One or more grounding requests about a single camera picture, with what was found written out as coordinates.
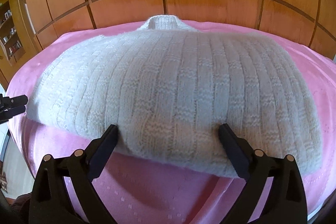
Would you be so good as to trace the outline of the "pink bed cover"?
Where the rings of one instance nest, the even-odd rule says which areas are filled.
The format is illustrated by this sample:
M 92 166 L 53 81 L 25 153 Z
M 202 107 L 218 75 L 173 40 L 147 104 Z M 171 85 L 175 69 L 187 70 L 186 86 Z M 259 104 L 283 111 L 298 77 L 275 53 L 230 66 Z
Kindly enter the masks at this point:
M 139 28 L 120 24 L 62 35 L 14 75 L 7 96 L 29 96 L 49 64 L 69 47 L 98 36 L 112 36 Z M 335 190 L 335 64 L 310 48 L 275 36 L 292 57 L 314 96 L 323 134 L 323 164 L 306 176 L 307 211 L 315 212 Z M 9 130 L 32 173 L 46 154 L 65 157 L 89 141 L 28 120 L 9 121 Z M 176 166 L 114 153 L 93 185 L 118 223 L 218 223 L 240 194 L 244 180 L 212 176 Z

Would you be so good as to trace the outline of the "white knitted sweater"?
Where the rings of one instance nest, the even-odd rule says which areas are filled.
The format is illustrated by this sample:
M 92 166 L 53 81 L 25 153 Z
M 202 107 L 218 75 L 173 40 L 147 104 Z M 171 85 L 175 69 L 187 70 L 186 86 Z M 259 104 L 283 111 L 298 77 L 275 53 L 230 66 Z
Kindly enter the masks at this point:
M 217 176 L 236 176 L 218 138 L 224 123 L 269 156 L 293 155 L 302 174 L 322 164 L 317 109 L 283 47 L 257 33 L 201 32 L 172 15 L 65 50 L 26 113 L 88 139 L 114 124 L 118 152 Z

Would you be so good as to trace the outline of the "white bed frame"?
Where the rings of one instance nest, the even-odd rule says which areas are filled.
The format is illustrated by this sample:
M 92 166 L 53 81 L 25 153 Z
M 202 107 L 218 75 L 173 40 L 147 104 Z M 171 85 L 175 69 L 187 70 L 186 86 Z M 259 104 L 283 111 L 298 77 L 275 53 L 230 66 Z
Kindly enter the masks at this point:
M 7 191 L 3 192 L 5 197 L 15 200 L 18 196 L 30 193 L 34 178 L 9 132 L 7 123 L 1 124 L 1 161 L 1 174 L 5 173 L 7 181 Z

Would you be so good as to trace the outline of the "wooden wall shelf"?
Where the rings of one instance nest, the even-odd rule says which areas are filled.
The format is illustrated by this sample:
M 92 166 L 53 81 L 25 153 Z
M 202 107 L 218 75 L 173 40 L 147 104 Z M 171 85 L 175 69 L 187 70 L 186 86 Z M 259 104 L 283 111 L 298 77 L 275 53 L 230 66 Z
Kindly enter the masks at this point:
M 1 49 L 11 66 L 25 54 L 15 28 L 9 1 L 1 3 Z

